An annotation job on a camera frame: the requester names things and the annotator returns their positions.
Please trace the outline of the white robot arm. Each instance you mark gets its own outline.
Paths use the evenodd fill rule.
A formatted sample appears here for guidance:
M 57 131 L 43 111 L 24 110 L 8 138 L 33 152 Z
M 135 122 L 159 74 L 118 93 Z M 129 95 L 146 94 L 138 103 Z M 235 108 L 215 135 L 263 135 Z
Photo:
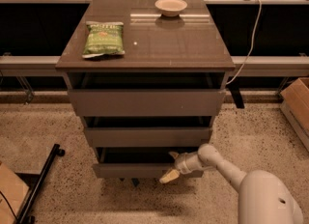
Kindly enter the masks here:
M 226 160 L 210 144 L 197 152 L 170 152 L 174 165 L 159 179 L 161 183 L 175 180 L 180 174 L 216 169 L 239 195 L 238 224 L 303 224 L 302 210 L 287 188 L 275 175 L 264 170 L 244 172 Z

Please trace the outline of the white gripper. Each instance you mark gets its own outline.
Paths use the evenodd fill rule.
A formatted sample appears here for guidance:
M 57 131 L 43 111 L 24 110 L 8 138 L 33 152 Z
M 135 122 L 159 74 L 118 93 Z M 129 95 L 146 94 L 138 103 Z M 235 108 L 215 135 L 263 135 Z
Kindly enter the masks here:
M 175 160 L 175 168 L 169 169 L 160 179 L 161 183 L 168 183 L 177 179 L 181 174 L 190 174 L 194 171 L 202 170 L 202 163 L 199 159 L 198 153 L 183 153 L 169 152 Z

